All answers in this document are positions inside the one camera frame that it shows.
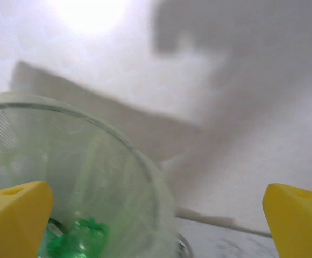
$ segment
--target green object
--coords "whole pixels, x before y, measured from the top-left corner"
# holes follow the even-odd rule
[[[106,224],[89,218],[77,220],[67,233],[60,228],[63,228],[61,223],[49,220],[39,258],[100,258],[108,242]]]

